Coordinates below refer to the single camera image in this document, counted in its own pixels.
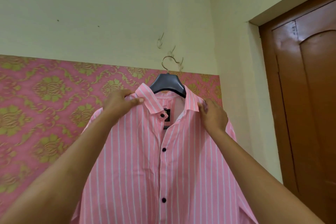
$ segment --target striped collar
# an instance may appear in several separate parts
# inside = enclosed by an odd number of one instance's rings
[[[196,96],[194,93],[192,93],[191,90],[185,86],[186,91],[186,97],[185,97],[185,104],[184,109],[185,110],[192,110],[195,112],[198,112],[198,105],[197,102],[201,103],[202,99],[198,96]],[[153,91],[144,83],[142,83],[139,88],[135,91],[137,97],[143,98],[145,100],[145,105],[148,108],[150,114],[158,113],[163,111],[163,107],[160,105],[157,98],[171,98],[174,96],[178,96],[174,92],[168,92],[166,94],[164,93],[158,93],[155,95]]]

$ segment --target black plastic hanger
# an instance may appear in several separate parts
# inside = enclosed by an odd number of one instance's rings
[[[175,74],[170,74],[168,69],[163,65],[163,60],[167,57],[173,58],[176,63],[179,63],[178,61],[175,60],[174,57],[165,56],[162,59],[162,66],[164,69],[167,70],[167,73],[159,74],[159,76],[155,79],[153,84],[149,86],[149,88],[154,92],[154,94],[160,91],[169,90],[175,92],[176,94],[180,95],[183,98],[186,98],[187,95],[186,89],[184,88],[178,76]]]

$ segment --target hand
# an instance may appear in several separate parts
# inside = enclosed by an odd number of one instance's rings
[[[208,134],[213,137],[214,133],[224,132],[226,125],[228,124],[228,115],[216,102],[211,99],[205,100],[208,110],[205,111],[205,108],[202,104],[198,103],[199,112],[201,113],[201,121],[208,132]]]
[[[132,100],[125,99],[126,96],[133,93],[133,91],[127,89],[113,91],[104,101],[103,110],[116,115],[117,118],[120,119],[127,114],[132,107],[144,102],[143,98],[133,98]]]

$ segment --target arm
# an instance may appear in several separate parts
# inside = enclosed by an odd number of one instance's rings
[[[229,165],[259,224],[323,224],[225,132],[228,117],[211,100],[199,104],[202,123]]]
[[[0,224],[69,223],[111,128],[143,99],[125,100],[130,90],[119,90],[76,142],[40,175],[14,202]]]

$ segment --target shirt label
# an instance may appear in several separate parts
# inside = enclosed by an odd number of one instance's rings
[[[165,119],[165,121],[170,121],[170,109],[163,108],[166,114],[168,114],[168,117]]]

